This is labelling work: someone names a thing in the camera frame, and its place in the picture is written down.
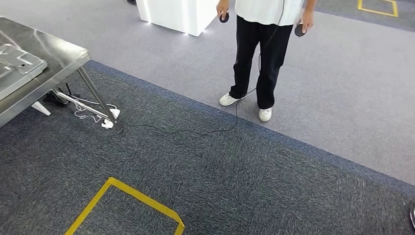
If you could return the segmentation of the standing person's left hand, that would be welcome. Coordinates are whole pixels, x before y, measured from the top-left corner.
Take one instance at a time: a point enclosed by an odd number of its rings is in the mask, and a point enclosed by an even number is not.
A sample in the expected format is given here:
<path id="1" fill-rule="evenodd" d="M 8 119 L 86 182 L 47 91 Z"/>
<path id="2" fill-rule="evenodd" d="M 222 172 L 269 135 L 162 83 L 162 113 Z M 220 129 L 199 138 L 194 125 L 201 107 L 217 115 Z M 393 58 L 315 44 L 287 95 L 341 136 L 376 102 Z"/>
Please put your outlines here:
<path id="1" fill-rule="evenodd" d="M 314 10 L 305 9 L 301 18 L 303 34 L 307 33 L 314 24 Z"/>

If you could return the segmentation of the standing person's right hand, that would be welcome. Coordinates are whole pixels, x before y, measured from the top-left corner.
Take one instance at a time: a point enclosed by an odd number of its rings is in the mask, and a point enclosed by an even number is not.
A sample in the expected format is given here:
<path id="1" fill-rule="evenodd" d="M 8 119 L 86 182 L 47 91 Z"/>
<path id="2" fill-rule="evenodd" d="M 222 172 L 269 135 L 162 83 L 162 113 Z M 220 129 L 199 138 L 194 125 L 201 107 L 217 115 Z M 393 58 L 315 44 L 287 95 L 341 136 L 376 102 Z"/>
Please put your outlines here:
<path id="1" fill-rule="evenodd" d="M 224 20 L 228 12 L 228 9 L 229 9 L 229 0 L 219 0 L 216 6 L 218 17 Z"/>

